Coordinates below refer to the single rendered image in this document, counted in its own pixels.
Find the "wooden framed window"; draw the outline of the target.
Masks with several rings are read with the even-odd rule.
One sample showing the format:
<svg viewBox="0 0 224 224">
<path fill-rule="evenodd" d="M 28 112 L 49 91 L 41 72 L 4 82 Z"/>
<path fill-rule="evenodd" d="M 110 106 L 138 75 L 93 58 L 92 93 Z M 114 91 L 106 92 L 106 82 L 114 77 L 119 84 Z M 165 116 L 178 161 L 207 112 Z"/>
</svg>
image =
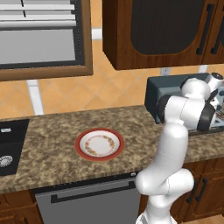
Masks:
<svg viewBox="0 0 224 224">
<path fill-rule="evenodd" d="M 75 27 L 0 29 L 0 81 L 93 73 L 90 0 L 70 1 Z"/>
</svg>

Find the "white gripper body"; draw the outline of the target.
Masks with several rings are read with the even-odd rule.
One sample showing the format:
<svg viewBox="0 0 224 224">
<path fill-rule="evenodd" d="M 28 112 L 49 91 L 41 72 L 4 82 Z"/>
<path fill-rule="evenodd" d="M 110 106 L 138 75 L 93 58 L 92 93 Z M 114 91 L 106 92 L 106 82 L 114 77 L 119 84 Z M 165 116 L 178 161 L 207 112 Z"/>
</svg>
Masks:
<svg viewBox="0 0 224 224">
<path fill-rule="evenodd" d="M 215 108 L 215 111 L 218 115 L 222 115 L 222 103 L 223 100 L 219 100 L 218 98 L 213 98 L 211 100 L 211 104 Z"/>
</svg>

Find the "black sink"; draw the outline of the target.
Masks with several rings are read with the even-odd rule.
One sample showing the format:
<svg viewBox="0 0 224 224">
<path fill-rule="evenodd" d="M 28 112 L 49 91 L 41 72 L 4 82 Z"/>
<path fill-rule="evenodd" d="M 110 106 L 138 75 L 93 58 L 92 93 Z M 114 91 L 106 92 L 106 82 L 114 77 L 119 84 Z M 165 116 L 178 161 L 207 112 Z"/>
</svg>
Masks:
<svg viewBox="0 0 224 224">
<path fill-rule="evenodd" d="M 0 177 L 17 173 L 29 119 L 0 122 Z"/>
</svg>

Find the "red-rimmed white plate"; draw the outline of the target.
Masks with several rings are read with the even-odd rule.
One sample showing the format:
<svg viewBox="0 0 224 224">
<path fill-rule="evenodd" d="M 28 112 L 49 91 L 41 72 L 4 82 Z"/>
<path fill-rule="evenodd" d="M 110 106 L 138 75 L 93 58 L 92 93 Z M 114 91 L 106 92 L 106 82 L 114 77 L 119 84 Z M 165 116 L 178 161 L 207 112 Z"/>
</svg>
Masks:
<svg viewBox="0 0 224 224">
<path fill-rule="evenodd" d="M 113 129 L 88 129 L 74 142 L 77 154 L 88 161 L 106 162 L 119 156 L 124 149 L 124 139 Z"/>
</svg>

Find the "wooden wall cupboard door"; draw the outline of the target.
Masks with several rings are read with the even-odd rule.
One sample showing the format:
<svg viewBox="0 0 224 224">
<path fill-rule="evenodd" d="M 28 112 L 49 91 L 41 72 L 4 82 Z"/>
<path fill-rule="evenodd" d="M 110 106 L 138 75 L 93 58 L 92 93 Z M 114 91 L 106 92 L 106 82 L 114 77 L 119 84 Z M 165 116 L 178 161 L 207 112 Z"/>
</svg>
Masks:
<svg viewBox="0 0 224 224">
<path fill-rule="evenodd" d="M 224 0 L 218 0 L 202 63 L 224 64 Z"/>
</svg>

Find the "wall cupboard door dark panel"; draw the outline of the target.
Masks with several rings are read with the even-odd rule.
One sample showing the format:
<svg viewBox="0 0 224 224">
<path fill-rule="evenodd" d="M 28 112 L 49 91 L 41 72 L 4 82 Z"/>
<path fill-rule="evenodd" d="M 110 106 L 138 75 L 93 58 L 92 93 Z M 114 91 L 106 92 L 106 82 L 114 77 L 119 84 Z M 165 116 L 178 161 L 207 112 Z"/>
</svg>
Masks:
<svg viewBox="0 0 224 224">
<path fill-rule="evenodd" d="M 117 0 L 115 68 L 197 65 L 204 0 Z"/>
</svg>

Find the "wooden base cupboard door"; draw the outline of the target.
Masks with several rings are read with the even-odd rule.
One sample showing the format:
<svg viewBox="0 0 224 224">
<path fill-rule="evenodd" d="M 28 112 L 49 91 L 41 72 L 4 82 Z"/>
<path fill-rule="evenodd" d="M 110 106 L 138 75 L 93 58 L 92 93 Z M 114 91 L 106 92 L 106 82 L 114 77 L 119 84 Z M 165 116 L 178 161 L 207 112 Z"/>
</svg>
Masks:
<svg viewBox="0 0 224 224">
<path fill-rule="evenodd" d="M 194 179 L 198 179 L 200 182 L 200 176 L 202 172 L 204 171 L 205 162 L 194 162 L 194 163 L 188 163 L 184 164 L 184 168 L 188 169 Z M 186 217 L 187 210 L 191 204 L 188 204 L 186 202 L 186 199 L 190 196 L 191 191 L 183 194 L 181 197 L 179 197 L 171 206 L 171 216 L 173 219 L 180 224 Z"/>
<path fill-rule="evenodd" d="M 200 202 L 197 202 L 195 197 L 200 194 L 203 178 L 207 178 L 207 185 Z M 185 221 L 194 221 L 219 214 L 224 217 L 224 157 L 206 161 Z"/>
</svg>

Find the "grey dishwasher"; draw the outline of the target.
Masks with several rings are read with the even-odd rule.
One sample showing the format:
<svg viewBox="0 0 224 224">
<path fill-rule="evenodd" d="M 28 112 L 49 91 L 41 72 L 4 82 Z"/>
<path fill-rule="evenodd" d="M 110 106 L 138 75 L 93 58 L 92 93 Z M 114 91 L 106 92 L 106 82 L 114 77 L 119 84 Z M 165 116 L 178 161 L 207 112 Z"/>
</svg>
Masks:
<svg viewBox="0 0 224 224">
<path fill-rule="evenodd" d="M 136 174 L 124 173 L 105 178 L 36 188 L 38 208 L 44 224 L 135 224 L 140 193 L 136 188 L 108 194 L 51 203 L 51 196 L 59 198 L 126 186 L 135 182 Z"/>
</svg>

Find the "white window blinds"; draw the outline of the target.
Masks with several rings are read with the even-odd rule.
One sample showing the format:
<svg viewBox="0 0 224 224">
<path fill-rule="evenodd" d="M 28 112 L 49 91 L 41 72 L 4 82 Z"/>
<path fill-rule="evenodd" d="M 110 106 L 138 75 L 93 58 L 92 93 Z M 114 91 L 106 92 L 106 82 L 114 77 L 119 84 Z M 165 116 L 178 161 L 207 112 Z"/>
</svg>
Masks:
<svg viewBox="0 0 224 224">
<path fill-rule="evenodd" d="M 0 0 L 0 29 L 75 27 L 70 0 Z"/>
</svg>

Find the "wooden base cupboard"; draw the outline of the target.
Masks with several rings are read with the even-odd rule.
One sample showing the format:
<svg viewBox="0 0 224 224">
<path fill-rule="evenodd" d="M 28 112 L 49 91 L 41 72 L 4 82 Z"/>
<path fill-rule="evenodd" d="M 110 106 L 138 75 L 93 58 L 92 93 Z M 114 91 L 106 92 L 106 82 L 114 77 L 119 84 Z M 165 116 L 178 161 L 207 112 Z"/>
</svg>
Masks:
<svg viewBox="0 0 224 224">
<path fill-rule="evenodd" d="M 33 190 L 0 194 L 0 224 L 44 224 Z"/>
</svg>

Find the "wooden wall cupboard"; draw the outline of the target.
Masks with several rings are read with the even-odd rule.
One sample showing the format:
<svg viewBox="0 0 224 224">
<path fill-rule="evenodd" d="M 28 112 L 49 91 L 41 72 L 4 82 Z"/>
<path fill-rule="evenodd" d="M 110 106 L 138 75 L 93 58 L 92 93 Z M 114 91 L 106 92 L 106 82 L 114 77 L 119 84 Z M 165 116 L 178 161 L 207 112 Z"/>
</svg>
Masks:
<svg viewBox="0 0 224 224">
<path fill-rule="evenodd" d="M 204 0 L 204 1 L 205 6 L 202 12 L 204 19 L 203 19 L 203 25 L 201 26 L 202 33 L 207 20 L 207 5 L 213 4 L 214 8 L 212 19 L 206 35 L 206 42 L 203 48 L 203 53 L 200 55 L 201 62 L 197 65 L 206 65 L 202 63 L 202 60 L 204 57 L 209 32 L 211 29 L 212 22 L 214 20 L 214 14 L 218 4 L 218 0 Z M 102 49 L 106 54 L 106 56 L 108 57 L 108 60 L 110 61 L 114 69 L 116 69 L 116 18 L 117 18 L 116 7 L 117 7 L 117 0 L 102 0 Z"/>
</svg>

